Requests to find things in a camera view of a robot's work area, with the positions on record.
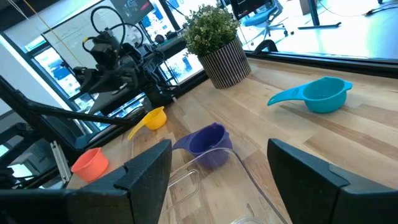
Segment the striped pot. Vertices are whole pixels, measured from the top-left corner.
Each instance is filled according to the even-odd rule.
[[[239,37],[216,52],[198,57],[198,59],[217,89],[238,84],[251,72]]]

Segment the green plant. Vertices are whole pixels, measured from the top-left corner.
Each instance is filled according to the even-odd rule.
[[[239,22],[226,9],[203,4],[198,11],[190,13],[189,17],[185,17],[187,22],[184,24],[187,28],[184,39],[189,54],[199,57],[208,55],[236,37]]]

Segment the teal scoop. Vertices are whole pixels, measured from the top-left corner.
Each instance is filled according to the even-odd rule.
[[[308,84],[282,91],[271,97],[268,106],[286,100],[303,100],[309,110],[329,113],[338,110],[347,99],[353,84],[341,78],[323,77]]]

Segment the clear plastic container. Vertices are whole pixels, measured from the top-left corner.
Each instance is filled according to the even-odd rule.
[[[285,223],[234,151],[191,158],[173,152],[172,170],[179,168],[170,175],[159,223]]]

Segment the purple measuring cup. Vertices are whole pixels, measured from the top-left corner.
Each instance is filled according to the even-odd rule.
[[[174,149],[185,149],[195,157],[206,151],[218,147],[232,149],[229,133],[222,124],[213,123],[209,126],[182,137],[173,146]],[[213,151],[201,157],[198,162],[206,168],[217,168],[227,161],[228,153],[225,151]]]

